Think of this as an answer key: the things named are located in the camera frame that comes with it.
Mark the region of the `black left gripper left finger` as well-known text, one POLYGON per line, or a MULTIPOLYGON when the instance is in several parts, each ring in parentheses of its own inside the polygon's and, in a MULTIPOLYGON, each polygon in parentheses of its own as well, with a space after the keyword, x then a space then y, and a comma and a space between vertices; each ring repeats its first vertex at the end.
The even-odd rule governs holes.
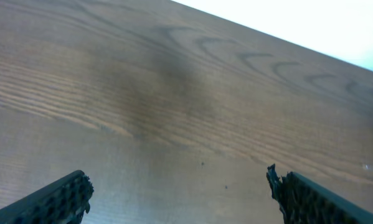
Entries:
POLYGON ((0 224, 81 224, 94 189, 81 170, 0 209, 0 224))

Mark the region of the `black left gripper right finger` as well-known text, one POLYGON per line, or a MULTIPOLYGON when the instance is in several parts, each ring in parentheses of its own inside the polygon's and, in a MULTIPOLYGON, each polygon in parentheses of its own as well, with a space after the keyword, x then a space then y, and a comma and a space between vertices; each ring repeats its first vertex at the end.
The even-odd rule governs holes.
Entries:
POLYGON ((299 173, 279 177, 273 164, 266 177, 284 224, 373 224, 373 213, 299 173))

